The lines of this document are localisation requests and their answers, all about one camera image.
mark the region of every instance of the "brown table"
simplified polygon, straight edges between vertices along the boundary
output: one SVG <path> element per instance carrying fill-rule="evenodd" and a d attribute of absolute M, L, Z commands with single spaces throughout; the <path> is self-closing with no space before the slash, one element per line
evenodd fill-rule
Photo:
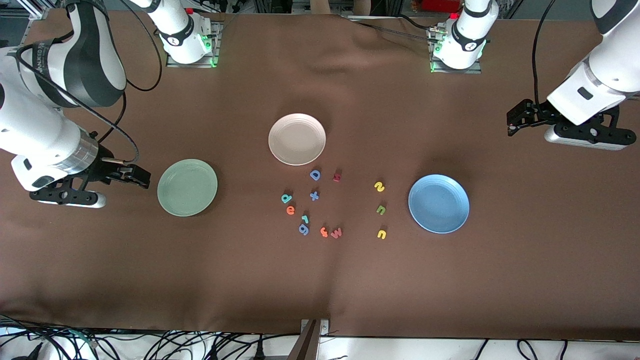
<path fill-rule="evenodd" d="M 130 13 L 110 16 L 127 75 L 150 84 L 146 35 Z M 483 73 L 471 76 L 431 74 L 424 43 L 339 17 L 238 16 L 217 69 L 165 69 L 153 92 L 128 89 L 122 127 L 153 174 L 149 190 L 92 184 L 108 197 L 98 210 L 38 204 L 0 153 L 0 311 L 82 327 L 291 332 L 302 318 L 330 318 L 337 335 L 640 340 L 640 144 L 552 145 L 542 127 L 506 135 L 506 112 L 532 95 L 536 25 L 498 21 Z M 68 29 L 54 11 L 28 41 Z M 589 22 L 546 23 L 541 94 L 599 41 Z M 621 108 L 620 126 L 637 131 L 640 104 Z M 268 149 L 271 125 L 294 112 L 328 133 L 309 166 Z M 131 155 L 117 134 L 105 144 Z M 177 218 L 156 184 L 185 158 L 210 163 L 220 189 L 202 214 Z M 471 214 L 455 233 L 431 234 L 409 214 L 411 185 L 433 173 L 468 191 Z M 306 237 L 299 215 L 285 214 L 285 189 L 298 214 L 310 212 Z M 322 238 L 323 224 L 342 237 Z"/>

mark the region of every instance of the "tabletop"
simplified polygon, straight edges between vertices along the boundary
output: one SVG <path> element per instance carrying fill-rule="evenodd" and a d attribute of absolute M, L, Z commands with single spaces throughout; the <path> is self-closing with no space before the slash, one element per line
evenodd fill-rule
<path fill-rule="evenodd" d="M 128 78 L 152 84 L 146 34 L 131 13 L 109 16 Z M 424 36 L 400 19 L 375 23 Z M 152 92 L 127 88 L 121 126 L 152 173 L 148 190 L 92 183 L 105 208 L 39 204 L 0 153 L 0 313 L 78 327 L 295 332 L 301 319 L 329 318 L 350 336 L 640 340 L 640 145 L 556 145 L 543 127 L 506 134 L 506 112 L 532 96 L 536 26 L 498 20 L 483 73 L 463 75 L 430 73 L 420 40 L 337 16 L 228 18 L 218 67 L 165 68 Z M 28 43 L 69 29 L 52 11 Z M 545 23 L 541 95 L 599 41 L 590 22 Z M 620 126 L 634 129 L 639 110 L 624 102 Z M 114 119 L 120 102 L 100 111 Z M 289 113 L 326 129 L 309 165 L 269 151 L 269 129 Z M 106 130 L 83 110 L 65 114 Z M 132 155 L 116 133 L 103 144 Z M 159 205 L 156 185 L 188 158 L 210 164 L 219 188 L 204 212 L 179 218 Z M 433 234 L 413 221 L 408 192 L 428 174 L 466 189 L 460 230 Z M 308 236 L 284 192 L 297 214 L 308 211 Z M 323 238 L 322 226 L 342 236 Z"/>

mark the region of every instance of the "blue plate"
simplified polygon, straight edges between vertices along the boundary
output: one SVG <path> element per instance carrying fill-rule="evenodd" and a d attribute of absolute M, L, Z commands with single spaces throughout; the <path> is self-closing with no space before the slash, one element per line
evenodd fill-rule
<path fill-rule="evenodd" d="M 469 198 L 457 181 L 444 175 L 427 175 L 409 192 L 409 211 L 423 228 L 436 234 L 458 230 L 469 216 Z"/>

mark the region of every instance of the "beige plate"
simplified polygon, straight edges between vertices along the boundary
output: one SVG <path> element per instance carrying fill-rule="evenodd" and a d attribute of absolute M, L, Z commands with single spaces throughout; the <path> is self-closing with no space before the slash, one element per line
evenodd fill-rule
<path fill-rule="evenodd" d="M 269 149 L 287 165 L 304 165 L 317 159 L 326 143 L 322 124 L 306 114 L 290 114 L 276 121 L 269 132 Z"/>

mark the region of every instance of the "white floor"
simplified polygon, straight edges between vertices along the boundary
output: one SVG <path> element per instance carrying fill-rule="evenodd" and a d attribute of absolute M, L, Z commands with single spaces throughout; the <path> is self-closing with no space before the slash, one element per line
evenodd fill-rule
<path fill-rule="evenodd" d="M 7 330 L 2 329 L 0 334 L 6 334 Z M 117 335 L 115 338 L 108 338 L 115 347 L 121 360 L 143 360 L 145 354 L 158 340 L 156 337 L 144 336 L 137 338 L 135 335 Z M 176 342 L 184 342 L 192 334 L 176 339 Z M 241 341 L 255 341 L 258 336 L 247 335 L 239 338 Z M 8 338 L 0 338 L 0 344 Z M 75 356 L 75 350 L 71 343 L 64 339 L 56 338 L 71 358 Z M 286 356 L 292 349 L 297 336 L 288 336 L 267 340 L 264 342 L 264 353 L 267 356 Z M 186 350 L 177 352 L 171 357 L 167 355 L 176 349 L 175 346 L 166 346 L 153 357 L 146 359 L 166 359 L 166 360 L 192 360 L 202 359 L 211 348 L 213 338 L 209 338 L 204 343 L 198 343 L 188 347 Z M 9 344 L 0 347 L 0 359 L 12 360 L 17 356 L 28 355 L 41 340 L 28 340 L 25 336 L 11 341 Z M 317 360 L 332 360 L 343 358 L 345 360 L 471 360 L 475 358 L 477 351 L 482 344 L 482 340 L 456 340 L 456 339 L 402 339 L 402 338 L 321 338 Z M 84 360 L 94 360 L 95 356 L 86 346 L 84 341 L 77 340 L 81 347 L 79 358 Z M 222 360 L 230 352 L 238 348 L 240 344 L 231 344 L 225 347 L 219 354 L 218 359 Z M 531 341 L 531 345 L 536 351 L 538 360 L 559 360 L 563 347 L 562 341 Z M 113 354 L 105 354 L 97 349 L 99 359 L 112 359 Z M 235 360 L 240 352 L 235 352 L 226 360 Z M 533 356 L 525 349 L 525 354 L 531 359 Z M 255 355 L 255 345 L 244 353 L 238 360 L 251 360 Z M 570 341 L 565 360 L 634 360 L 640 357 L 640 343 L 615 343 L 599 341 Z M 60 360 L 54 347 L 45 342 L 38 360 Z M 491 340 L 481 356 L 482 360 L 525 360 L 516 349 L 515 340 Z"/>

